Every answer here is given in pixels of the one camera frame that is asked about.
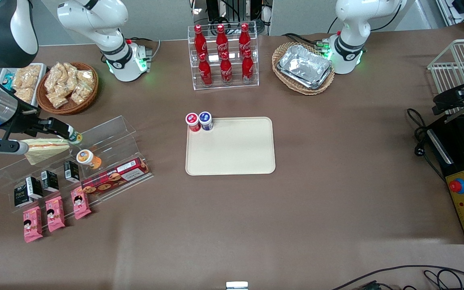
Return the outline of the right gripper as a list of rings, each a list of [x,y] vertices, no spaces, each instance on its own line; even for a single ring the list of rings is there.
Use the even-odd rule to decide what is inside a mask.
[[[11,132],[24,132],[35,123],[37,109],[26,106],[5,93],[0,93],[0,128],[9,128]],[[65,123],[58,123],[56,118],[40,120],[39,124],[44,128],[50,128],[55,134],[63,139],[71,140],[74,128]]]

